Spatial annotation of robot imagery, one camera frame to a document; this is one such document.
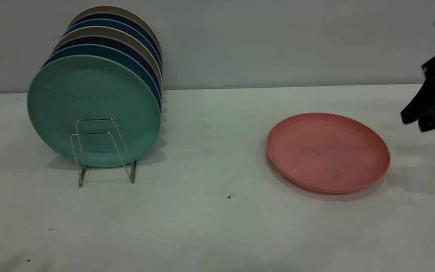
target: pink plate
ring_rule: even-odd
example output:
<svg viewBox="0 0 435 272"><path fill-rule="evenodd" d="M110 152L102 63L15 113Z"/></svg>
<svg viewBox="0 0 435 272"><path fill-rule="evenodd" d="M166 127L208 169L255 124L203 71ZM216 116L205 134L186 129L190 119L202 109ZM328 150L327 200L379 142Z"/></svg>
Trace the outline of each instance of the pink plate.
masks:
<svg viewBox="0 0 435 272"><path fill-rule="evenodd" d="M268 156L293 183L319 193L352 193L379 181L390 164L382 138L353 119L299 114L271 129Z"/></svg>

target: navy blue plate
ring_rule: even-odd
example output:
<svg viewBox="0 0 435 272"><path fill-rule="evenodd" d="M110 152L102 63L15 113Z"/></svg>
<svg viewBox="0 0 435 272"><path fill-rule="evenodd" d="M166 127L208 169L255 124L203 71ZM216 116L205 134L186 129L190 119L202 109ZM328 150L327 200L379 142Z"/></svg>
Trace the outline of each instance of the navy blue plate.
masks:
<svg viewBox="0 0 435 272"><path fill-rule="evenodd" d="M162 95L162 82L159 81L159 77L157 76L158 72L152 68L152 65L150 65L149 61L139 51L135 50L135 48L120 40L106 36L82 36L63 43L62 45L58 46L54 52L69 48L73 45L84 44L105 45L120 50L125 54L131 56L134 60L138 61L138 63L140 63L147 70L147 72L150 73L150 76L152 76L154 82L157 83L157 87L159 88L160 94Z"/></svg>
<svg viewBox="0 0 435 272"><path fill-rule="evenodd" d="M162 60L160 58L160 55L157 53L157 49L154 48L154 46L152 46L149 40L142 33L140 33L135 28L129 26L128 24L116 20L111 20L111 19L88 19L72 25L69 29L67 29L67 31L64 33L63 36L65 36L67 33L74 31L75 29L83 28L85 26L107 26L109 28L114 28L120 31L124 31L130 36L133 36L138 41L140 41L143 44L143 46L145 46L145 48L149 50L149 52L152 54L154 59L157 61L160 70L162 71Z"/></svg>
<svg viewBox="0 0 435 272"><path fill-rule="evenodd" d="M159 110L162 110L159 88L150 76L149 72L131 56L109 46L92 44L72 45L68 48L59 50L58 52L51 55L50 58L45 62L45 64L43 64L42 69L54 60L74 55L93 55L105 57L106 59L113 60L114 62L118 62L119 64L124 65L136 75L138 75L143 80L143 82L145 82L145 84L147 84L147 86L152 91L152 94L155 96L157 103L159 104Z"/></svg>
<svg viewBox="0 0 435 272"><path fill-rule="evenodd" d="M122 22L128 26L133 27L138 32L142 33L142 35L145 36L145 38L152 44L152 46L154 48L159 48L156 41L154 41L154 39L149 34L149 32L145 28L143 28L140 24L136 23L135 21L133 21L125 16L115 14L112 12L96 12L96 13L88 14L88 15L83 16L80 19L78 19L76 22L74 22L74 24L72 26L74 26L80 22L90 20L90 19L110 19L110 20ZM162 52L158 51L158 53L159 53L160 59L162 59Z"/></svg>

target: beige plate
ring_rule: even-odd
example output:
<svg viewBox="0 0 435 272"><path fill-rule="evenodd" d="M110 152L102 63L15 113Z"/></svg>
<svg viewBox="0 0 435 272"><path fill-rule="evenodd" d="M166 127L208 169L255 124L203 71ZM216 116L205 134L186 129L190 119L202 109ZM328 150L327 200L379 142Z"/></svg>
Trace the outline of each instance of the beige plate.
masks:
<svg viewBox="0 0 435 272"><path fill-rule="evenodd" d="M74 31L62 37L62 39L58 42L57 46L55 46L55 48L53 49L53 53L55 53L55 50L63 43L71 39L82 37L82 36L107 36L119 40L135 48L135 50L140 52L143 55L143 57L145 57L145 59L149 61L150 65L157 73L157 77L159 78L159 83L162 86L162 74L160 72L156 60L154 59L150 51L138 39L118 29L109 28L106 26L86 26L81 29L75 29Z"/></svg>
<svg viewBox="0 0 435 272"><path fill-rule="evenodd" d="M160 48L159 40L157 39L157 36L155 35L154 31L152 31L152 28L150 28L150 26L144 20L142 20L140 17L138 17L134 13L132 13L126 9L123 9L123 8L114 7L114 6L97 6L97 7L89 8L88 10L84 10L84 11L80 12L80 14L78 14L71 21L71 23L69 24L68 27L70 27L72 24L74 24L74 22L78 21L80 18L87 16L87 15L90 15L92 13L97 13L97 12L111 12L111 13L119 14L119 15L127 17L128 19L131 19L134 22L140 24L143 28L145 28L145 30L147 30L147 32L149 32L149 34L155 40L155 42L157 43L157 46L159 47L159 51L162 54L162 48Z"/></svg>

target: blue plate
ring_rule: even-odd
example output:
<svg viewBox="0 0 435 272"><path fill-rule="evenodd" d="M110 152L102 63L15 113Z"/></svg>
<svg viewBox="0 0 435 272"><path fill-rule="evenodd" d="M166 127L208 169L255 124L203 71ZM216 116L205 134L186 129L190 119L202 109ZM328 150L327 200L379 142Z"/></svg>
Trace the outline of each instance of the blue plate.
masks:
<svg viewBox="0 0 435 272"><path fill-rule="evenodd" d="M147 86L149 86L152 94L155 96L157 100L157 104L159 105L159 110L162 110L161 98L159 93L159 88L157 87L157 83L152 79L149 72L136 60L134 60L131 56L125 54L124 52L105 46L105 45L73 45L63 50L60 50L53 55L43 64L42 69L49 63L54 60L58 60L62 57L74 56L74 55L93 55L99 57L105 57L109 60L113 60L114 62L118 62L119 64L124 65L136 75L138 75Z"/></svg>
<svg viewBox="0 0 435 272"><path fill-rule="evenodd" d="M117 24L114 24L114 26L109 26L109 27L112 27L112 28L116 28L116 26L119 26L119 27L125 27L125 26L129 26L130 27L130 29L128 29L128 31L131 31L131 29L133 29L134 31L134 34L137 34L138 36L143 36L144 38L145 38L145 41L147 42L147 43L150 43L151 45L152 45L152 48L154 49L154 51L156 51L156 54L158 55L158 57L156 58L156 60L159 60L159 63L161 63L161 60L162 60L162 52L160 52L159 51L159 47L157 46L157 43L152 39L152 37L150 36L150 34L147 32L147 30L145 30L142 26L140 26L138 23L136 23L136 22L134 22L133 20L131 20L131 19L128 19L127 17L125 17L125 16L122 16L122 15L119 15L119 14L114 14L114 13L110 13L110 12L98 12L98 13L93 13L93 14L89 14L89 15L87 15L87 16L84 16L84 17L82 17L82 18L80 18L80 19L78 19L72 26L70 26L69 27L69 30L70 29L73 29L73 27L74 26L76 26L77 24L79 24L79 23L82 23L82 22L84 22L84 21L89 21L89 20L92 20L92 19L98 19L98 20L105 20L105 19L107 19L107 20L110 20L110 21L113 21L113 22L119 22L119 23L122 23L124 26L122 26L122 25L117 25ZM107 25L103 25L102 23L106 23L106 24L109 24L109 23L111 23L111 22L104 22L104 21L100 21L98 24L90 24L90 25L86 25L86 26L107 26ZM136 39L138 39L142 44L144 44L145 45L145 43L143 42L143 41L141 41L139 38L137 38L137 37L135 37Z"/></svg>
<svg viewBox="0 0 435 272"><path fill-rule="evenodd" d="M131 47L130 45L114 39L110 37L105 36L83 36L80 38L75 38L72 40L69 40L60 46L58 46L54 52L58 52L59 50L71 47L73 45L83 45L83 44L94 44L94 45L105 45L117 50L120 50L124 52L125 54L131 56L134 60L138 61L146 70L150 73L150 76L152 76L152 79L154 82L157 83L157 87L160 90L160 94L162 96L162 83L159 81L159 77L157 76L157 71L155 71L152 68L152 65L150 65L149 61L135 48Z"/></svg>

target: stack of plates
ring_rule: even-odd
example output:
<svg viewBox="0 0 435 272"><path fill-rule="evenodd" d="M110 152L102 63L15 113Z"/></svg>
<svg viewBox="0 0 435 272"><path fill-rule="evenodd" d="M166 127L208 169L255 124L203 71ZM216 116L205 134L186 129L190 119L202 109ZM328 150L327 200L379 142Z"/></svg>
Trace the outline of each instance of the stack of plates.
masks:
<svg viewBox="0 0 435 272"><path fill-rule="evenodd" d="M136 160L159 135L161 102L162 51L155 33L127 10L99 6L71 21L31 82L28 112L43 141L71 160L76 120L113 118L131 160ZM112 121L81 122L78 129L109 131L125 154ZM109 136L85 135L80 143L86 165L122 165ZM74 141L76 150L80 143ZM123 159L130 163L127 156Z"/></svg>

